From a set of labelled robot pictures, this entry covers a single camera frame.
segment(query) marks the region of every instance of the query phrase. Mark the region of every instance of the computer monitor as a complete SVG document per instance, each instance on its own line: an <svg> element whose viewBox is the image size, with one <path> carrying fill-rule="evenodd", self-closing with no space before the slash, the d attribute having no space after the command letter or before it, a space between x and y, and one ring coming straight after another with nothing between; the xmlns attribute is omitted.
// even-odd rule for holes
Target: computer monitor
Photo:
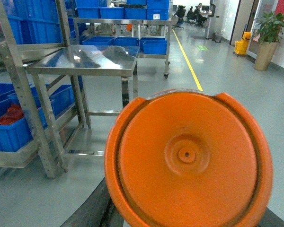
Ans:
<svg viewBox="0 0 284 227"><path fill-rule="evenodd" d="M201 10L202 10L202 11L207 11L207 12L208 12L208 11L209 11L209 7L210 7L210 6L202 6L202 9L201 9Z"/></svg>
<svg viewBox="0 0 284 227"><path fill-rule="evenodd" d="M177 6L177 5L172 5L172 11L173 11L173 12L176 12L177 9L178 9L178 6Z"/></svg>

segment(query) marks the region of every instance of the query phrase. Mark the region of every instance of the gray floor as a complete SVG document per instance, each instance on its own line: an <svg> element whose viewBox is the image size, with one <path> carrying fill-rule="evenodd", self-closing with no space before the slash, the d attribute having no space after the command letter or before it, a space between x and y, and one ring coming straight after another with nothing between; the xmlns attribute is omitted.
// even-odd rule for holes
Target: gray floor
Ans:
<svg viewBox="0 0 284 227"><path fill-rule="evenodd" d="M284 75L259 72L253 63L232 54L233 47L210 40L194 40L204 29L186 26L176 33L205 92L226 92L256 118L269 142L274 162L274 187L269 208L284 220ZM199 51L205 45L209 51ZM139 96L171 88L197 86L174 35L170 46L170 75L163 77L164 60L139 59ZM8 81L5 72L0 82ZM85 79L90 109L121 109L119 78ZM93 117L92 133L82 130L73 149L103 150L114 117ZM67 129L76 125L74 119ZM0 168L0 227L58 227L92 193L104 176L103 161L69 158L69 172L49 180L39 158L24 169Z"/></svg>

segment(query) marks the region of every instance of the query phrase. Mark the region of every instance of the desk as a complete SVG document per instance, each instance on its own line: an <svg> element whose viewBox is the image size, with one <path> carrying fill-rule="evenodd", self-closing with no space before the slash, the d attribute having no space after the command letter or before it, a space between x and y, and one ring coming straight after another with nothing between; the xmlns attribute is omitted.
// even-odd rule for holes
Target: desk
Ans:
<svg viewBox="0 0 284 227"><path fill-rule="evenodd" d="M64 153L49 96L60 87L65 78L71 78L77 107L79 125L76 130L89 128L91 115L117 116L120 111L90 111L88 109L84 85L78 76L121 77L123 108L129 103L128 78L133 76L133 97L138 96L137 57L140 48L136 46L93 46L71 45L26 67L32 74L40 98L41 106L51 133L55 150ZM57 75L55 83L45 85L42 74Z"/></svg>
<svg viewBox="0 0 284 227"><path fill-rule="evenodd" d="M212 13L200 13L202 16L210 16Z"/></svg>

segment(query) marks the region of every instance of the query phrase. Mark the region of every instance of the yellow floor line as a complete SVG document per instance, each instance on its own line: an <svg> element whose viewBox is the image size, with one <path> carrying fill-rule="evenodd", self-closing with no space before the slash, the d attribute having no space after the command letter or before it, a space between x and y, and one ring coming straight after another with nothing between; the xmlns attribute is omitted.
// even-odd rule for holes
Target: yellow floor line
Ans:
<svg viewBox="0 0 284 227"><path fill-rule="evenodd" d="M181 51L182 51L182 53L183 53L183 56L184 56L184 58L185 58L185 60L186 60L186 63L188 64L188 67L189 67L189 69L190 69L190 71L191 71L191 74L192 74L193 77L194 77L194 80L195 80L195 83L197 84L198 89L199 89L200 91L203 91L203 88L202 88L202 86L201 86L201 84L200 84L200 82L199 82L199 80L198 80L198 77L197 77L197 75L195 74L195 71L194 71L193 67L192 67L191 64L190 64L190 61L189 61L189 59L188 59L188 57L187 57L187 55L186 55L186 53L185 53L185 51L184 51L184 49L183 49L182 44L180 43L180 41L179 41L179 39L178 39L178 36L177 36L175 30L173 30L173 32L174 32L174 34L175 34L175 36L176 36L176 39L177 39L178 44L179 44L179 46L180 46L180 49L181 49Z"/></svg>

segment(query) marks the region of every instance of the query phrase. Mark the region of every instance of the trash can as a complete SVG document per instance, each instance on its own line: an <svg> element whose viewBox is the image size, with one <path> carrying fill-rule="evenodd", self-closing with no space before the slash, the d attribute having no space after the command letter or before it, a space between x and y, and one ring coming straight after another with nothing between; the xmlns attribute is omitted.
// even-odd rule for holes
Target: trash can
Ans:
<svg viewBox="0 0 284 227"><path fill-rule="evenodd" d="M223 35L221 33L215 34L215 42L220 43L222 41Z"/></svg>
<svg viewBox="0 0 284 227"><path fill-rule="evenodd" d="M216 41L216 34L217 34L217 32L214 32L213 35L212 35L212 41L214 41L214 42Z"/></svg>

